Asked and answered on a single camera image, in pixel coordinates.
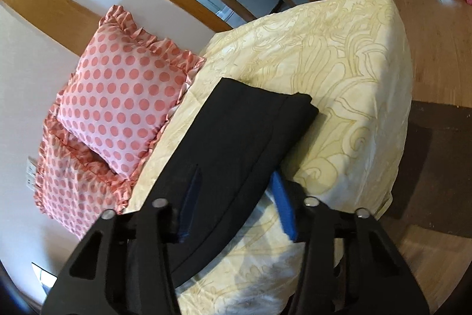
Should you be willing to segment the dark brown floor mat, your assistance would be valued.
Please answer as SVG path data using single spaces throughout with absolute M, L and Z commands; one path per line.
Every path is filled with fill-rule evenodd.
M 471 109 L 413 101 L 399 173 L 386 215 L 471 237 Z

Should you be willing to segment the white wall socket plate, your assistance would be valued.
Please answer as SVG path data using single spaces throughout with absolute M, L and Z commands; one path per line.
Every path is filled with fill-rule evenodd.
M 27 157 L 26 186 L 30 189 L 33 189 L 35 187 L 36 170 L 37 170 L 36 161 L 31 157 Z

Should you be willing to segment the right pink polka dot pillow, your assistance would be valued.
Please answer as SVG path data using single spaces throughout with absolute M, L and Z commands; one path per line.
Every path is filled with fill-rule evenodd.
M 135 179 L 204 62 L 113 6 L 60 97 L 58 120 L 116 174 Z

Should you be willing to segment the pink polka dot pillow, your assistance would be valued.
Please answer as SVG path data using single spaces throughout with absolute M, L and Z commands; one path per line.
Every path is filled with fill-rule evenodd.
M 35 205 L 81 239 L 106 209 L 121 213 L 134 183 L 103 160 L 48 113 L 42 127 L 35 176 Z
M 116 174 L 135 179 L 204 62 L 113 6 L 60 97 L 58 120 Z

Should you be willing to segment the black pants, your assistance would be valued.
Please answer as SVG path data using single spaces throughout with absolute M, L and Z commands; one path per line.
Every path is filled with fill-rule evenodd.
M 318 115 L 307 94 L 278 94 L 223 78 L 211 92 L 150 191 L 182 209 L 186 172 L 198 167 L 201 189 L 182 243 L 169 246 L 180 286 L 233 240 Z

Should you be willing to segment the yellow orange patterned bedspread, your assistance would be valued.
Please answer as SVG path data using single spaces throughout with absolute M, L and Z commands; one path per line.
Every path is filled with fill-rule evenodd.
M 139 209 L 221 78 L 309 94 L 319 114 L 283 173 L 329 207 L 381 216 L 404 150 L 413 70 L 393 0 L 325 0 L 216 34 L 205 64 L 144 166 Z M 279 314 L 294 293 L 304 246 L 282 230 L 265 193 L 234 240 L 177 290 L 184 314 Z

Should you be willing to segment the left pink polka dot pillow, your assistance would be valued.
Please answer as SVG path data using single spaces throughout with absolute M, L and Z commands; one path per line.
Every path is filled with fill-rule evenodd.
M 103 160 L 48 113 L 42 127 L 35 176 L 35 205 L 81 239 L 106 209 L 121 213 L 134 183 Z

